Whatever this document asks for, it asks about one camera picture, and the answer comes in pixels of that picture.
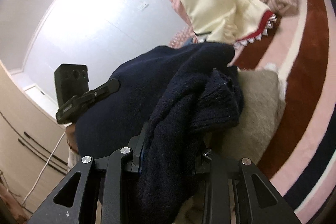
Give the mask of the person's left hand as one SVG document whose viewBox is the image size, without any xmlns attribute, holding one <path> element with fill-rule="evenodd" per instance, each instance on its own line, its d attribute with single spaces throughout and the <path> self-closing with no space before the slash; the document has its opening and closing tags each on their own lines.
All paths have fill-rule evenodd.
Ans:
<svg viewBox="0 0 336 224">
<path fill-rule="evenodd" d="M 67 138 L 67 144 L 69 148 L 76 154 L 78 154 L 78 147 L 76 143 L 75 123 L 72 123 L 66 127 L 65 133 Z"/>
</svg>

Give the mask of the white fleece patterned sleeve forearm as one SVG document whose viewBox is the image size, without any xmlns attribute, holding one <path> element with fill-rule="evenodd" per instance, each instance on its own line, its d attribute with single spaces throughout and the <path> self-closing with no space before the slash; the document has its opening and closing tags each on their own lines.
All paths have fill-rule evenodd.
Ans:
<svg viewBox="0 0 336 224">
<path fill-rule="evenodd" d="M 79 162 L 81 161 L 81 156 L 76 153 L 71 148 L 68 149 L 68 163 L 67 163 L 67 172 L 69 173 L 70 170 Z"/>
</svg>

